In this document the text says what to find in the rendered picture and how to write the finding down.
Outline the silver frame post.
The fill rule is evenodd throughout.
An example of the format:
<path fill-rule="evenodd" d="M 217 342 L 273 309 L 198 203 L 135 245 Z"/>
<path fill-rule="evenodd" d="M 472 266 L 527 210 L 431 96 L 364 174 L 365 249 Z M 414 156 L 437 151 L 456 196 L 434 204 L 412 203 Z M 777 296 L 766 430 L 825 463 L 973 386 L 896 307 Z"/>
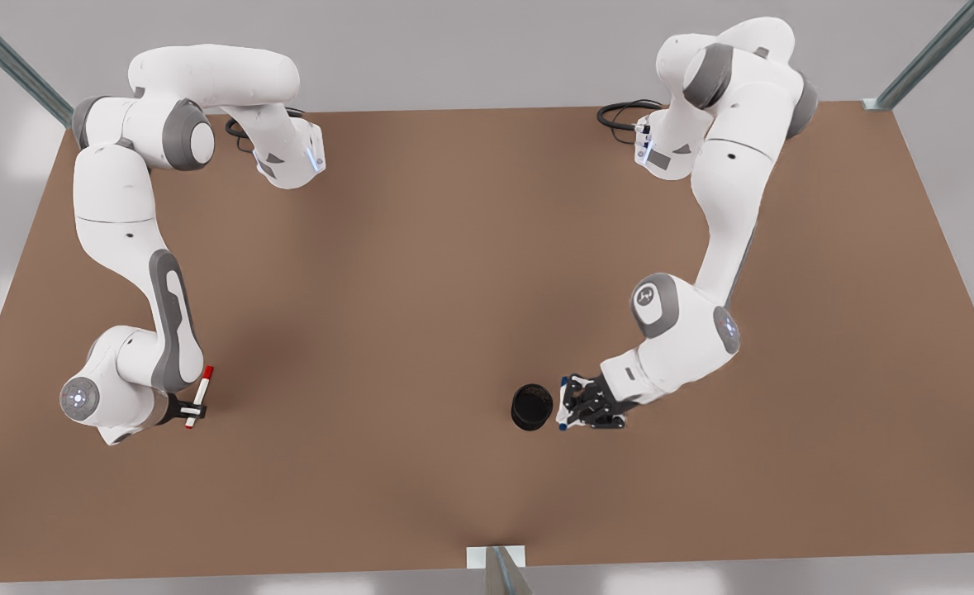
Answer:
<path fill-rule="evenodd" d="M 465 550 L 465 568 L 482 569 L 484 595 L 533 595 L 523 574 L 524 545 L 473 546 Z"/>
<path fill-rule="evenodd" d="M 883 91 L 874 98 L 862 99 L 862 108 L 865 112 L 891 112 L 973 29 L 974 0 L 966 0 Z"/>
<path fill-rule="evenodd" d="M 72 114 L 74 114 L 72 106 L 1 35 L 0 69 L 35 99 L 38 105 L 56 118 L 64 128 L 71 127 Z"/>

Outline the black cylindrical pen holder cup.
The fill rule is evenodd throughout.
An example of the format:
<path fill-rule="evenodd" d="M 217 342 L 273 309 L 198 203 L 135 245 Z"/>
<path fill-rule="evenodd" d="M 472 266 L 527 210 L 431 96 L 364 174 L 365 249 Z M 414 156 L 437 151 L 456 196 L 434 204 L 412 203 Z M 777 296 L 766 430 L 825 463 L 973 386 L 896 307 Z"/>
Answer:
<path fill-rule="evenodd" d="M 536 383 L 517 389 L 511 402 L 511 419 L 517 428 L 536 431 L 554 414 L 554 400 L 547 388 Z"/>

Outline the red capped white marker pen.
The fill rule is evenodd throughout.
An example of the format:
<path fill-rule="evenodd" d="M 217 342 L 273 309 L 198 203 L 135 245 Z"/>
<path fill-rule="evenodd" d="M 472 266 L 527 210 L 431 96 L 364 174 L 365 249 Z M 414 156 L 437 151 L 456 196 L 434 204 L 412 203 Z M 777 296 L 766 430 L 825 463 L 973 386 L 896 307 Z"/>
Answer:
<path fill-rule="evenodd" d="M 203 406 L 203 400 L 206 398 L 206 392 L 208 384 L 212 376 L 212 366 L 207 365 L 204 369 L 203 376 L 198 385 L 195 398 L 192 400 L 192 404 L 185 404 L 182 407 L 182 412 L 186 416 L 186 421 L 184 426 L 186 429 L 192 429 L 195 426 L 196 421 L 202 419 L 204 414 L 206 414 L 206 407 Z"/>

